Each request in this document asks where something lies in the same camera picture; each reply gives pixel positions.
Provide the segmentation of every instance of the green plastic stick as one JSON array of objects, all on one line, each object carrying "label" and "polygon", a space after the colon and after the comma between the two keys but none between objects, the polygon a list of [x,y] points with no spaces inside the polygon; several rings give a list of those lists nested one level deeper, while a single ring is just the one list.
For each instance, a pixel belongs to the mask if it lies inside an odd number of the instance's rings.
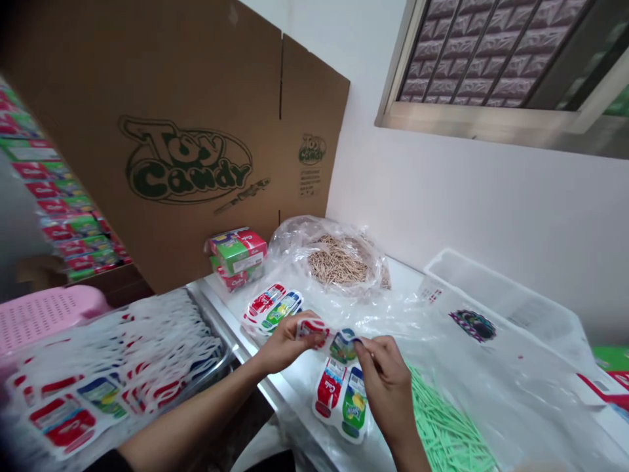
[{"label": "green plastic stick", "polygon": [[409,366],[417,432],[434,472],[491,472],[496,461],[472,420]]}]

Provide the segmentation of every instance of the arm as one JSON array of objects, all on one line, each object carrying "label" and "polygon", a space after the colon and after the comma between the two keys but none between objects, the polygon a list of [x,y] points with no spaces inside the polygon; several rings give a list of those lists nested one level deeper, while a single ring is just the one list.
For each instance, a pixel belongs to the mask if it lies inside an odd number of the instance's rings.
[{"label": "arm", "polygon": [[131,468],[135,472],[178,470],[201,439],[223,429],[264,377],[284,370],[320,341],[317,336],[295,338],[299,319],[312,316],[306,311],[283,319],[249,361],[127,440],[119,452]]},{"label": "arm", "polygon": [[411,374],[390,336],[355,342],[373,418],[391,449],[398,472],[431,472],[417,433]]}]

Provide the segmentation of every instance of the hand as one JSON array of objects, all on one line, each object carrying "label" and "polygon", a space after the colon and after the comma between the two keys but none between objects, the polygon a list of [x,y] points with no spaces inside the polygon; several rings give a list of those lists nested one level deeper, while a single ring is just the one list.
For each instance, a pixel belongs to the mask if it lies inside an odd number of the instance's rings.
[{"label": "hand", "polygon": [[320,343],[322,334],[311,334],[298,340],[296,338],[297,323],[303,318],[318,318],[311,310],[306,310],[299,315],[286,317],[280,321],[271,337],[267,340],[258,353],[253,357],[264,375],[276,374],[290,366],[302,352],[311,349]]},{"label": "hand", "polygon": [[365,380],[367,400],[387,444],[417,436],[413,412],[411,373],[391,336],[354,343]]}]

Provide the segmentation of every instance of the window frame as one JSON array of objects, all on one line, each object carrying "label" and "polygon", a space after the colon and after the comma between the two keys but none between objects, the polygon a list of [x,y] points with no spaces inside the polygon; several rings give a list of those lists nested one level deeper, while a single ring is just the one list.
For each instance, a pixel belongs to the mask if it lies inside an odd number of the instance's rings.
[{"label": "window frame", "polygon": [[[627,118],[603,115],[629,83],[629,49],[622,54],[578,111],[396,101],[404,85],[408,62],[428,3],[429,0],[407,0],[383,99],[375,121],[376,126],[562,149],[565,146],[561,142],[570,136],[577,141],[579,136],[587,140],[597,139],[604,130],[603,134],[607,135],[605,138],[609,139],[609,133],[617,134],[629,124]],[[596,149],[587,152],[599,154]],[[629,149],[626,154],[610,157],[629,157]]]}]

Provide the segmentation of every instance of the white wall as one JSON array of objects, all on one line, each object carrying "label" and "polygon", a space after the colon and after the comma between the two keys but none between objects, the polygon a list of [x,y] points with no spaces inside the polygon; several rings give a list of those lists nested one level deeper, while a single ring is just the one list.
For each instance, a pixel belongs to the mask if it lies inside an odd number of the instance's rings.
[{"label": "white wall", "polygon": [[421,269],[450,246],[629,344],[629,162],[376,128],[406,0],[248,0],[351,80],[330,218]]}]

